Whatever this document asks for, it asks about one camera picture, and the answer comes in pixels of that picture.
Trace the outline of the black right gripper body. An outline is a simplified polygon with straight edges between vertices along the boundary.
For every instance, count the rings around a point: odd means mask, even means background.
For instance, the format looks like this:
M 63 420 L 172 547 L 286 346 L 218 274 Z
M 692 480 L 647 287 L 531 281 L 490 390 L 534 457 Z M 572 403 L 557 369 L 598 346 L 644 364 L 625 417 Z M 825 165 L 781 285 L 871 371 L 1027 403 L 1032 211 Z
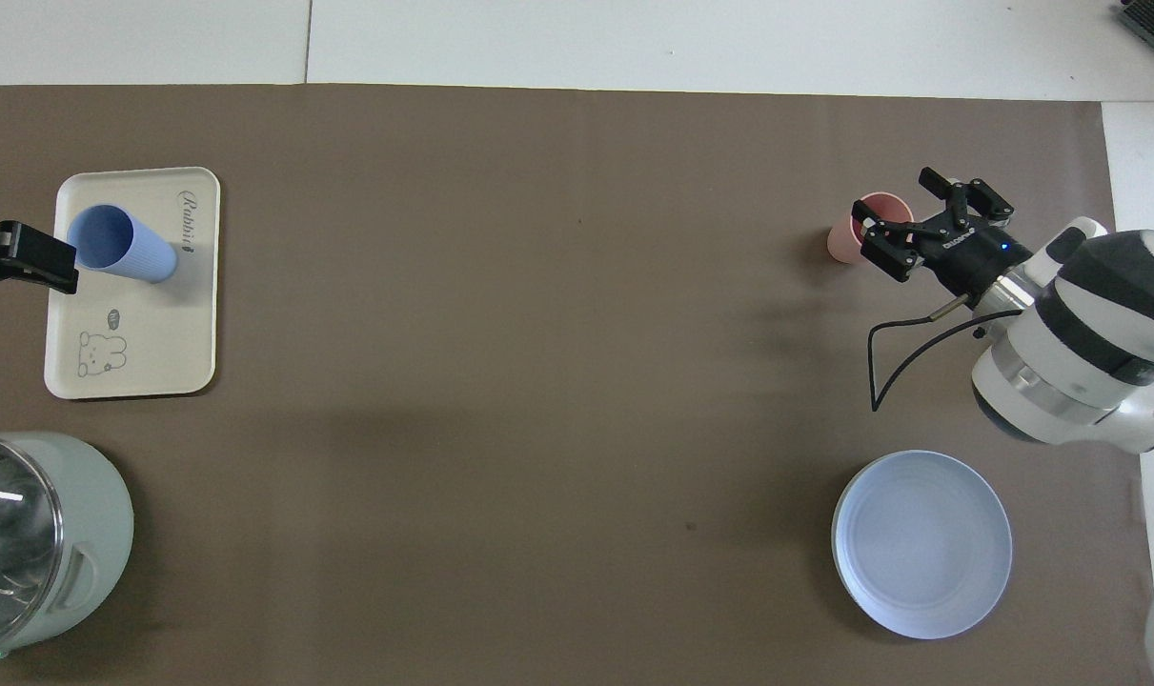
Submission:
M 952 226 L 922 238 L 920 254 L 942 286 L 969 298 L 982 298 L 1009 269 L 1033 256 L 1007 230 L 986 219 L 968 219 L 964 229 Z

